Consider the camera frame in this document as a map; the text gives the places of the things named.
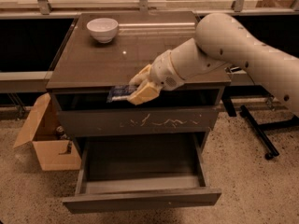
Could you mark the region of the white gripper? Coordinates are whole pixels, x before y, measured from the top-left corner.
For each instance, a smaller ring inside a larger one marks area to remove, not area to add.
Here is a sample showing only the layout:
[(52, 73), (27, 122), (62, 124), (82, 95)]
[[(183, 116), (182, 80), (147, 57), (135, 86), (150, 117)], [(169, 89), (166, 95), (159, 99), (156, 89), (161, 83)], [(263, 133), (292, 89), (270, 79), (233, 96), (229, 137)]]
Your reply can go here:
[(141, 105), (157, 98), (161, 89), (173, 91), (184, 84), (171, 61), (171, 50), (159, 55), (154, 62), (146, 65), (130, 81), (130, 86), (138, 86), (127, 100), (133, 105)]

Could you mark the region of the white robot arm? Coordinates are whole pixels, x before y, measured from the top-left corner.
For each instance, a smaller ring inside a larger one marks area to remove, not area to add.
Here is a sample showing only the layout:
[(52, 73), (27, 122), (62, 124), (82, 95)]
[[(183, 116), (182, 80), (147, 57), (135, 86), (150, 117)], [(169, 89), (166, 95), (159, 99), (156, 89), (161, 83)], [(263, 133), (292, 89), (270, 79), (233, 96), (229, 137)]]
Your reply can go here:
[(199, 74), (236, 65), (299, 116), (299, 59), (255, 38), (230, 15), (201, 19), (193, 38), (159, 55), (131, 80), (137, 89), (128, 98), (141, 105), (172, 91)]

